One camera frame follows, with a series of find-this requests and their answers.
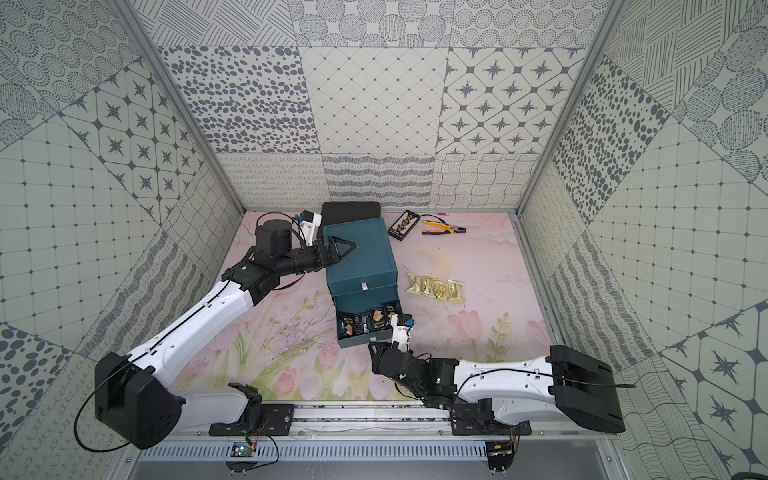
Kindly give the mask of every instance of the vent grille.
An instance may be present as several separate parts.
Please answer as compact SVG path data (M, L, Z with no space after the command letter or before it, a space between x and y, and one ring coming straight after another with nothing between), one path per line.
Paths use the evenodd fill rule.
M260 441L257 454L238 461L269 462L276 458L271 442ZM230 458L232 446L242 442L163 442L141 454L144 462L172 462L179 460L205 462ZM352 461L382 462L388 460L452 460L485 459L485 443L472 440L450 441L339 441L339 440L277 440L281 462Z

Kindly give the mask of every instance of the teal storage box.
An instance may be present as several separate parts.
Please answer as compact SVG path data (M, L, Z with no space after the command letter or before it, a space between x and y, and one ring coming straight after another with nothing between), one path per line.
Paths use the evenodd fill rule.
M355 242L357 248L347 258L326 269L326 282L336 306L336 331L342 348L392 338L392 329L372 329L367 333L345 334L340 313L362 315L384 304L394 305L402 313L397 294L397 264L384 219L381 217L356 222L327 225L323 238L338 237Z

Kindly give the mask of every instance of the patterned wall panel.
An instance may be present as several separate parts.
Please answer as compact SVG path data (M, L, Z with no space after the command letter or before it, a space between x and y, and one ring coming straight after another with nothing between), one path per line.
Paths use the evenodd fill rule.
M295 48L160 50L216 152L318 152L304 72Z
M761 301L661 352L729 475L768 473L767 310Z
M38 406L45 390L67 364L71 352L12 326L0 326L2 404L0 458L21 425Z
M585 223L668 117L640 85L603 57L552 158Z
M609 0L457 0L451 45L588 47Z
M558 171L547 162L522 221L541 275L549 279L585 226Z
M427 207L434 164L426 155L323 155L331 200L382 207Z
M53 116L54 110L27 78L0 54L0 149Z
M159 226L53 117L0 151L3 320L74 348Z
M54 111L139 56L105 0L11 0L0 8L2 53Z
M450 48L437 151L540 154L586 49Z
M755 0L631 0L606 55L672 110Z
M98 360L140 345L202 298L211 280L168 233L157 232L77 353Z
M768 8L759 6L714 54L673 114L768 195Z
M671 346L768 297L768 197L673 118L589 226Z
M133 0L156 45L295 45L287 0Z
M209 281L219 273L243 214L203 164L163 228Z
M677 380L658 356L622 370L616 382L639 388L619 389L627 431L621 446L637 480L652 478L729 478L718 458L717 445L707 438Z
M445 49L300 48L324 154L432 154Z
M447 47L454 0L289 0L298 45Z
M219 162L249 210L319 209L330 202L319 154L222 154Z
M644 325L587 230L548 285L566 344L616 370L655 354Z
M203 163L141 59L66 107L61 117L158 223Z
M90 453L74 441L72 423L94 388L96 362L77 354L59 369L45 396L18 427L10 445L0 452L3 478L102 478L111 455ZM85 443L97 449L118 446L124 439L99 422L91 400L78 420Z
M429 207L511 210L536 168L538 155L436 155Z

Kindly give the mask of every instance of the floral tablecloth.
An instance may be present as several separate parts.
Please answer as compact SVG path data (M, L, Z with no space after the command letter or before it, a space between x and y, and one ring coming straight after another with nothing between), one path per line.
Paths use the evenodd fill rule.
M255 244L259 212L248 212L224 267ZM394 223L398 214L383 214ZM467 233L390 238L403 311L415 320L415 354L477 362L529 359L548 353L550 339L507 214L450 214ZM464 304L406 293L408 272L464 282ZM283 279L287 284L296 277ZM365 345L340 349L325 273L306 275L272 292L212 339L179 375L181 389L249 383L265 399L407 400L391 380L371 372Z

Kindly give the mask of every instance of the pliers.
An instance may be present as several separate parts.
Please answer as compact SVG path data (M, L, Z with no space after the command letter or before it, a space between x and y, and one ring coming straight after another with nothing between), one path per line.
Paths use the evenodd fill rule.
M464 227L457 227L456 225L448 225L445 222L433 222L430 220L422 220L425 225L435 225L436 227L442 227L444 230L424 230L422 235L445 235L446 233L467 233L467 229Z

